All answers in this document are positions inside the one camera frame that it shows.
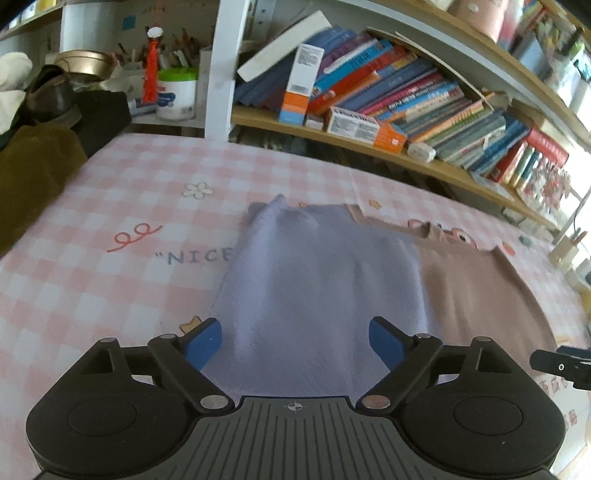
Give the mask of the lavender sweater with brown patch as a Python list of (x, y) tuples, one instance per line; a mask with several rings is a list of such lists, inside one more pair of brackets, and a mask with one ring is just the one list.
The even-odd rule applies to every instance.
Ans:
[(204, 372), (233, 398), (360, 398), (387, 373), (370, 347), (378, 316), (452, 345), (490, 337), (522, 367), (556, 348), (503, 249), (482, 250), (461, 229), (283, 197), (249, 207), (211, 315), (222, 340)]

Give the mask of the pink checkered tablecloth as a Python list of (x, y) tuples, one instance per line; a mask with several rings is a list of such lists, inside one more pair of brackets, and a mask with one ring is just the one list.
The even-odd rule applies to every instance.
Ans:
[(501, 248), (546, 315), (556, 347), (585, 348), (581, 298), (549, 246), (487, 214), (384, 177), (204, 139), (115, 138), (1, 261), (1, 475), (38, 471), (25, 434), (41, 397), (98, 340), (144, 345), (209, 318), (254, 203), (356, 206), (406, 227), (422, 220)]

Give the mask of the white charger adapter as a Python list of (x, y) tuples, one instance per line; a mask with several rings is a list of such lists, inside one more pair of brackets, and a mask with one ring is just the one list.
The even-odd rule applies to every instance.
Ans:
[(411, 143), (407, 153), (411, 158), (424, 163), (432, 162), (437, 155), (436, 150), (424, 142)]

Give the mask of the white orange flat box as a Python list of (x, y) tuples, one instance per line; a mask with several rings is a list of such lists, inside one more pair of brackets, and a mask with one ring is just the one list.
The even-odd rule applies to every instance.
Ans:
[(329, 109), (325, 131), (395, 154), (401, 153), (407, 142), (398, 126), (339, 107)]

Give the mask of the white and wood bookshelf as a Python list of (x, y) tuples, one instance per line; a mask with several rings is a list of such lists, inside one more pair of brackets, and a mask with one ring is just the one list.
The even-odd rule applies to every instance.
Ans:
[[(298, 19), (322, 17), (339, 34), (304, 107), (286, 116), (293, 55), (247, 70), (263, 45)], [(204, 89), (183, 120), (209, 139), (236, 126), (298, 136), (396, 164), (470, 191), (554, 228), (560, 217), (533, 193), (527, 167), (500, 172), (517, 142), (556, 162), (588, 150), (589, 129), (557, 93), (493, 40), (423, 1), (36, 1), (9, 15), (3, 52), (35, 66), (87, 51), (112, 70), (147, 44), (158, 25), (165, 43), (197, 44)]]

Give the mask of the brown fleece garment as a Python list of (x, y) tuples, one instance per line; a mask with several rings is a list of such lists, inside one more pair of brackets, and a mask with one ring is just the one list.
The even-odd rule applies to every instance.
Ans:
[(87, 162), (76, 134), (54, 124), (20, 128), (1, 151), (1, 253), (23, 237)]

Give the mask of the red bottle white cap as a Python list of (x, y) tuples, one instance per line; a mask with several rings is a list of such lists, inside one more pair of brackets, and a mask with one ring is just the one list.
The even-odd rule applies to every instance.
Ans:
[(163, 29), (154, 25), (147, 30), (148, 50), (143, 83), (142, 102), (152, 104), (157, 101), (157, 77), (159, 68), (159, 42)]

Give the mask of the white jar green lid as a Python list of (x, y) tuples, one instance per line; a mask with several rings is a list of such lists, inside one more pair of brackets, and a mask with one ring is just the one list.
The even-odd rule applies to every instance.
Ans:
[(190, 120), (197, 105), (197, 68), (163, 69), (157, 76), (156, 115), (163, 120)]

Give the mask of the row of colourful books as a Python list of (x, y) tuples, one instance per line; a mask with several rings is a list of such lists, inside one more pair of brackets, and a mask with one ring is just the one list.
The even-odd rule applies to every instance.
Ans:
[[(339, 107), (398, 126), (407, 135), (403, 151), (427, 143), (435, 159), (474, 177), (523, 188), (537, 173), (563, 172), (569, 154), (559, 143), (400, 35), (332, 27), (301, 44), (325, 50), (305, 127), (325, 131), (329, 109)], [(239, 78), (233, 101), (278, 119), (296, 52), (252, 81)]]

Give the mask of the white orange upright box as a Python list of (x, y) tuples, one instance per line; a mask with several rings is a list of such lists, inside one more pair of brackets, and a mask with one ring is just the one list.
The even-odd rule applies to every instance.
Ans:
[(293, 68), (280, 107), (280, 123), (303, 126), (308, 102), (314, 89), (325, 50), (310, 44), (301, 44), (294, 57)]

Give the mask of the gold round tin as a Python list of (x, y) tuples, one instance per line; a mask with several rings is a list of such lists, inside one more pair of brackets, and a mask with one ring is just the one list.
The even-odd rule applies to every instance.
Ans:
[(116, 66), (111, 55), (88, 50), (70, 50), (59, 53), (53, 64), (81, 82), (107, 80)]

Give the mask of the cream white garment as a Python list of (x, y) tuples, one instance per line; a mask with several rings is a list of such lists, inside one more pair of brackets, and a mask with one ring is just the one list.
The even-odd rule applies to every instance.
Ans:
[(33, 69), (33, 63), (24, 52), (10, 52), (0, 58), (0, 134), (5, 134), (25, 98), (25, 83)]

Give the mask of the white leaning book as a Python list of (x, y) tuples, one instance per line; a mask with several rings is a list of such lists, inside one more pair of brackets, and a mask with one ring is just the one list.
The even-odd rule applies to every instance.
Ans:
[(320, 10), (311, 13), (291, 24), (279, 35), (263, 46), (236, 71), (238, 77), (245, 82), (259, 77), (284, 57), (297, 49), (315, 34), (324, 32), (332, 27), (331, 23)]

